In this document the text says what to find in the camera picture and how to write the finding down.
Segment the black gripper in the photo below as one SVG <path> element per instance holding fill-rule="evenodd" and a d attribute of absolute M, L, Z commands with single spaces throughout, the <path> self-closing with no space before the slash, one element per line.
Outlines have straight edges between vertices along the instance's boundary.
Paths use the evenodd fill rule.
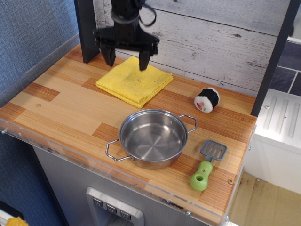
<path fill-rule="evenodd" d="M 150 56 L 158 53 L 159 39 L 140 27 L 140 20 L 115 21 L 114 26 L 98 28 L 93 32 L 100 52 L 109 66 L 113 66 L 116 49 L 139 52 L 139 70 L 147 69 Z"/>

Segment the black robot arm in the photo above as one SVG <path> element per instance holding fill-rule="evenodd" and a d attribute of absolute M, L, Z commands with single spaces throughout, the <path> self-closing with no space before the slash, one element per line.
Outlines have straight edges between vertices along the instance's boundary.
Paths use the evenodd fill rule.
<path fill-rule="evenodd" d="M 114 26 L 99 28 L 94 31 L 95 42 L 106 64 L 113 66 L 116 49 L 139 52 L 139 69 L 147 69 L 150 57 L 158 53 L 159 38 L 145 32 L 141 27 L 140 10 L 145 7 L 154 14 L 154 19 L 146 27 L 152 26 L 157 19 L 154 8 L 144 0 L 112 0 L 111 18 Z"/>

